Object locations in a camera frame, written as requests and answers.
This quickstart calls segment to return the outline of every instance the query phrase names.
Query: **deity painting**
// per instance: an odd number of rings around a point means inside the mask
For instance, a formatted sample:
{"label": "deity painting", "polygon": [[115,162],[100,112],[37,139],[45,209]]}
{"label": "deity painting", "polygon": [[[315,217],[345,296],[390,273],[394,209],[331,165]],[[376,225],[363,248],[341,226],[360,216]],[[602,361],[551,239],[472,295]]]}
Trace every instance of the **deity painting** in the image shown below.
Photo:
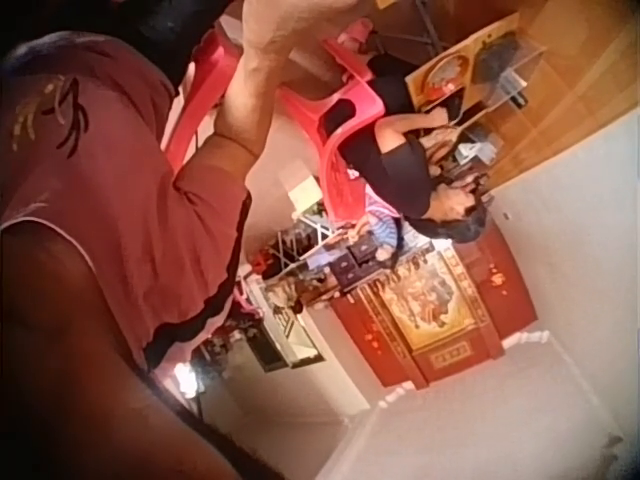
{"label": "deity painting", "polygon": [[378,291],[414,351],[475,324],[439,252],[404,262]]}

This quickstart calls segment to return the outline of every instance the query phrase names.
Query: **gold trim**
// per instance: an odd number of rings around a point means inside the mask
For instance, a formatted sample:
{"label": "gold trim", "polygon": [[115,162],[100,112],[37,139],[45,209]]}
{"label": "gold trim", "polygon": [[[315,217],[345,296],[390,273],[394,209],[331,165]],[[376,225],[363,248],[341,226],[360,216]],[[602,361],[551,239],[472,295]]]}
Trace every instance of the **gold trim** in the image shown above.
{"label": "gold trim", "polygon": [[478,289],[471,280],[469,272],[467,272],[467,269],[460,261],[460,257],[458,257],[455,249],[453,247],[447,247],[442,249],[441,253],[453,278],[458,283],[458,287],[465,297],[469,308],[474,313],[474,320],[481,327],[490,324],[491,316],[482,301],[482,297],[480,297]]}
{"label": "gold trim", "polygon": [[[411,253],[406,257],[404,257],[401,262],[402,263],[409,262],[415,255],[422,255],[423,253],[424,253],[424,249],[417,250],[416,252]],[[442,256],[445,266],[449,270],[453,280],[456,282],[456,286],[458,287],[458,290],[462,294],[462,297],[464,301],[467,303],[467,306],[471,312],[471,315],[473,316],[473,324],[467,327],[464,327],[461,330],[452,332],[446,335],[445,337],[439,338],[438,340],[435,340],[434,342],[431,342],[428,345],[425,345],[418,349],[414,350],[411,347],[408,347],[405,349],[397,344],[398,342],[397,336],[392,332],[391,328],[386,323],[387,321],[393,321],[397,324],[397,320],[395,319],[395,317],[393,316],[393,313],[389,310],[389,308],[384,303],[384,300],[380,297],[379,293],[377,292],[377,290],[380,288],[380,277],[379,277],[369,284],[365,284],[358,287],[357,291],[361,295],[362,300],[364,301],[364,304],[367,307],[367,310],[369,311],[369,314],[372,316],[372,318],[376,320],[376,323],[380,325],[380,327],[383,330],[383,333],[387,337],[387,340],[389,341],[392,348],[394,349],[394,351],[396,351],[397,354],[400,354],[399,352],[403,352],[402,355],[404,355],[405,351],[408,352],[410,356],[421,354],[421,353],[430,351],[434,348],[437,348],[442,344],[448,343],[453,339],[458,338],[462,335],[465,335],[473,330],[477,330],[480,327],[483,327],[492,323],[491,317],[489,316],[489,313],[484,305],[484,302],[482,301],[482,298],[480,297],[480,294],[477,288],[475,287],[475,284],[471,280],[471,277],[469,276],[469,273],[467,272],[466,267],[462,264],[462,261],[460,260],[460,257],[458,257],[458,254],[455,251],[455,249],[453,247],[445,247],[442,250],[431,251],[427,255]]]}
{"label": "gold trim", "polygon": [[463,340],[462,342],[456,343],[455,345],[430,355],[429,360],[431,361],[433,368],[440,370],[441,368],[458,363],[459,361],[470,357],[472,354],[473,350],[471,349],[471,345],[468,341]]}
{"label": "gold trim", "polygon": [[383,313],[384,310],[376,301],[376,295],[371,292],[371,287],[369,287],[368,285],[363,285],[362,287],[358,288],[358,294],[362,297],[363,303],[365,304],[369,315],[371,315],[371,318],[376,323],[376,325],[380,327],[382,334],[391,345],[391,348],[395,352],[396,356],[398,356],[398,358],[402,360],[406,359],[408,356],[407,349],[402,346],[402,344],[398,340],[398,336],[394,333],[393,329],[387,323],[387,319],[385,318],[385,315]]}

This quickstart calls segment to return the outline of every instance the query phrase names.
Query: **red shirt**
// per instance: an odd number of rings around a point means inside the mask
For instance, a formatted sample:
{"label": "red shirt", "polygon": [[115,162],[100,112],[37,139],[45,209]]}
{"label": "red shirt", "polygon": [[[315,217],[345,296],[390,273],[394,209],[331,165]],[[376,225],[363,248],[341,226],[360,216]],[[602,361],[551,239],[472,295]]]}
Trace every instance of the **red shirt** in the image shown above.
{"label": "red shirt", "polygon": [[159,146],[173,89],[154,65],[118,40],[52,38],[3,79],[0,229],[34,221],[71,242],[162,375],[225,318],[250,197],[211,166],[174,179]]}

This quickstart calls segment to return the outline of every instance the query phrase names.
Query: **red plastic chair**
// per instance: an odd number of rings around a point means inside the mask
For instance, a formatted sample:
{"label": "red plastic chair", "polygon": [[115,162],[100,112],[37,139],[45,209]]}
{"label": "red plastic chair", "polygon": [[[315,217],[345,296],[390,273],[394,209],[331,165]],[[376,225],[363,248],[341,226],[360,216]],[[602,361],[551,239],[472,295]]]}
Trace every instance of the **red plastic chair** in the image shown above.
{"label": "red plastic chair", "polygon": [[[367,84],[373,74],[356,54],[333,39],[324,40],[323,46],[351,74],[351,80],[324,100],[307,100],[287,88],[281,89],[280,99],[318,150],[325,208],[333,223],[342,224],[357,221],[364,214],[364,182],[349,177],[347,165],[338,154],[338,146],[348,136],[380,118],[384,114],[384,104]],[[321,126],[322,116],[340,99],[353,102],[356,114],[326,138]]]}
{"label": "red plastic chair", "polygon": [[220,30],[211,30],[195,50],[193,60],[196,64],[193,84],[165,149],[176,172],[185,161],[202,119],[227,90],[240,60],[240,50]]}

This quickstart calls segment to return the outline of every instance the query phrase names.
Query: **red cabinet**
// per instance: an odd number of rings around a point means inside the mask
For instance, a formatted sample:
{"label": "red cabinet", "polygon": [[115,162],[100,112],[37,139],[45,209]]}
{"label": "red cabinet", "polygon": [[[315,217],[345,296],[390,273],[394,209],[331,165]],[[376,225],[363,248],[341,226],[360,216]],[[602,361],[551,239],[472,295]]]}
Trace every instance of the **red cabinet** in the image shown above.
{"label": "red cabinet", "polygon": [[331,306],[384,386],[425,388],[498,358],[501,340],[536,319],[495,223],[474,244],[410,254]]}

